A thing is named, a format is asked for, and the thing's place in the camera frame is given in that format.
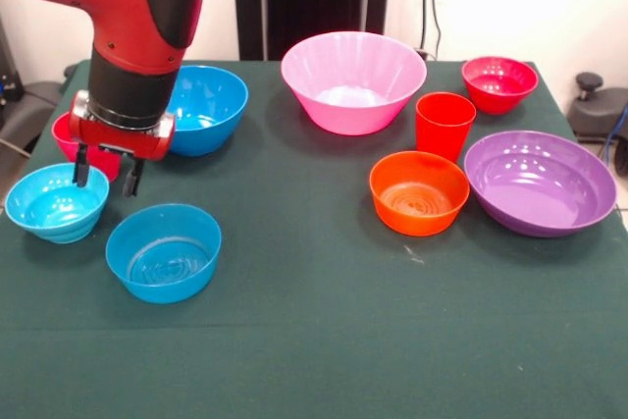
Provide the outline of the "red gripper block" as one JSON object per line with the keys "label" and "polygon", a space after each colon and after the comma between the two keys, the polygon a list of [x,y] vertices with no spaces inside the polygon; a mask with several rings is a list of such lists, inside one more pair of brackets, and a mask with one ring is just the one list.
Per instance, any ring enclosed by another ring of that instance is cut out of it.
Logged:
{"label": "red gripper block", "polygon": [[79,142],[73,183],[78,187],[86,186],[90,169],[87,145],[98,146],[134,157],[125,179],[123,196],[137,196],[144,160],[161,160],[170,149],[176,129],[175,116],[164,113],[157,125],[150,129],[127,130],[102,121],[91,111],[92,104],[95,101],[88,91],[79,90],[70,109],[70,135]]}

